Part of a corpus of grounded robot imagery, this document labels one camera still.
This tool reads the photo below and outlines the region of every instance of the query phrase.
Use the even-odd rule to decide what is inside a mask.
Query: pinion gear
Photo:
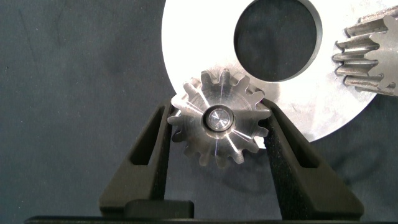
[[[271,115],[261,100],[262,91],[250,85],[250,78],[232,76],[225,69],[219,76],[202,72],[200,80],[192,78],[183,87],[186,94],[172,98],[175,111],[168,122],[178,126],[173,141],[186,141],[185,154],[201,154],[200,165],[206,166],[215,156],[218,167],[227,157],[244,162],[242,150],[259,150],[254,138],[266,137],[268,130],[258,125]]]

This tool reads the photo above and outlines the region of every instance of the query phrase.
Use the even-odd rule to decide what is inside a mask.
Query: center hole
[[[236,55],[252,76],[276,82],[299,72],[315,49],[317,28],[298,0],[258,0],[239,18]]]

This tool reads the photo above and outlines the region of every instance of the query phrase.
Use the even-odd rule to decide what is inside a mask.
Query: spur gear
[[[363,17],[346,28],[349,39],[333,60],[343,62],[337,75],[358,90],[398,96],[398,6]]]
[[[167,121],[178,126],[172,140],[187,142],[187,156],[199,152],[201,166],[215,156],[218,167],[224,167],[227,157],[243,163],[243,149],[259,150],[254,138],[266,137],[268,130],[258,122],[271,110],[261,103],[264,94],[250,85],[248,76],[232,76],[227,69],[217,76],[202,72],[200,80],[191,78],[183,87],[186,94],[172,98],[175,111]]]

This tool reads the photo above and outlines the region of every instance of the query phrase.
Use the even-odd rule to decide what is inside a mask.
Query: black holder
[[[269,130],[264,143],[282,219],[359,221],[362,203],[280,108],[263,103],[272,110],[260,125]],[[200,222],[193,219],[192,202],[164,200],[172,134],[167,117],[172,110],[170,99],[157,108],[101,195],[99,208],[105,218],[34,217],[26,223]]]

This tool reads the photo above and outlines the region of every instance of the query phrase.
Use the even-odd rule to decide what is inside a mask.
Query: dark gray background
[[[156,105],[174,95],[163,7],[0,0],[1,223],[100,215],[106,184]],[[397,107],[377,96],[314,143],[364,203],[364,221],[398,221]],[[166,198],[192,200],[196,218],[280,218],[265,153],[218,170],[172,144],[167,180]]]

